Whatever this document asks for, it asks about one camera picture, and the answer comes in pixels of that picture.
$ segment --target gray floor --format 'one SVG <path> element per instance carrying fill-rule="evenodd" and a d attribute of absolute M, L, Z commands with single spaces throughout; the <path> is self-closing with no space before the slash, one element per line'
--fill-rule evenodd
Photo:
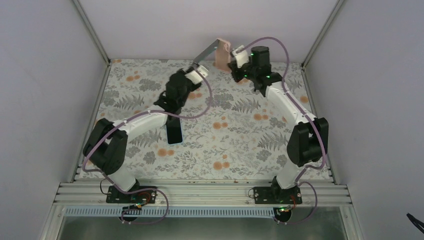
<path fill-rule="evenodd" d="M 311 210 L 298 208 L 291 221 Z M 346 240 L 338 207 L 320 207 L 298 225 L 261 218 L 166 218 L 156 225 L 127 225 L 115 217 L 67 217 L 61 240 Z"/>

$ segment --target orange flower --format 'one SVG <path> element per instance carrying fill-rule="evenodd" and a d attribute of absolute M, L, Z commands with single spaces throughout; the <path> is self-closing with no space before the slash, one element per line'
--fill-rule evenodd
<path fill-rule="evenodd" d="M 259 121 L 259 120 L 261 120 L 261 119 L 262 119 L 262 116 L 261 116 L 259 113 L 256 113 L 255 115 L 253 115 L 253 118 L 254 118 L 256 121 Z"/>
<path fill-rule="evenodd" d="M 307 104 L 309 102 L 309 99 L 307 96 L 301 96 L 300 97 L 300 101 L 304 104 Z"/>
<path fill-rule="evenodd" d="M 219 122 L 214 122 L 214 123 L 213 123 L 213 128 L 214 128 L 214 129 L 220 129 L 220 128 L 221 128 L 221 123 L 219 123 Z"/>
<path fill-rule="evenodd" d="M 188 99 L 195 99 L 196 98 L 196 94 L 194 92 L 190 92 L 190 94 L 188 95 Z"/>
<path fill-rule="evenodd" d="M 157 155 L 160 157 L 164 157 L 167 155 L 167 150 L 165 148 L 161 148 L 157 151 Z"/>
<path fill-rule="evenodd" d="M 221 170 L 223 168 L 223 164 L 219 161 L 216 161 L 213 163 L 213 169 L 215 170 Z"/>

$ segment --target wall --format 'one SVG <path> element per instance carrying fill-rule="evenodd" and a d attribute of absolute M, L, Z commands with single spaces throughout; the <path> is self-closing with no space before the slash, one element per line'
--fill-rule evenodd
<path fill-rule="evenodd" d="M 348 0 L 307 66 L 366 239 L 421 239 L 424 2 Z"/>
<path fill-rule="evenodd" d="M 0 239 L 38 239 L 105 63 L 70 0 L 0 3 Z"/>
<path fill-rule="evenodd" d="M 194 59 L 218 37 L 238 47 L 272 36 L 303 62 L 337 0 L 80 2 L 110 58 Z M 285 61 L 279 45 L 262 44 Z"/>

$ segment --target black mounting plate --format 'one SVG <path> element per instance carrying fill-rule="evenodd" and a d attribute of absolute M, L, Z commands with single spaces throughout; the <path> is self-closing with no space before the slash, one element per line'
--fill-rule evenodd
<path fill-rule="evenodd" d="M 156 189 L 156 186 L 139 186 L 138 189 Z M 154 204 L 156 200 L 156 191 L 154 190 L 146 190 L 142 191 L 140 193 L 134 193 L 134 194 L 123 194 L 122 192 L 118 191 L 114 186 L 110 186 L 107 191 L 107 198 L 106 203 L 108 204 L 139 204 L 143 203 L 143 199 L 147 199 L 148 195 L 143 194 L 148 193 L 150 194 L 150 200 L 147 202 L 147 204 Z"/>
<path fill-rule="evenodd" d="M 299 187 L 293 187 L 292 192 L 287 194 L 277 201 L 272 188 L 270 186 L 255 186 L 253 188 L 254 204 L 293 204 L 293 199 L 290 196 L 293 196 L 296 200 L 296 204 L 302 203 L 301 189 Z"/>

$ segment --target white vent strip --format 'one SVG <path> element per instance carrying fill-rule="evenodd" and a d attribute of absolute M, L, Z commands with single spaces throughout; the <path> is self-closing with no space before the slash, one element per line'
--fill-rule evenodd
<path fill-rule="evenodd" d="M 131 210 L 125 216 L 161 217 L 165 207 L 144 207 L 141 211 Z M 68 206 L 65 215 L 68 217 L 119 217 L 122 207 L 119 206 Z M 170 207 L 169 218 L 271 218 L 274 216 L 271 207 Z"/>

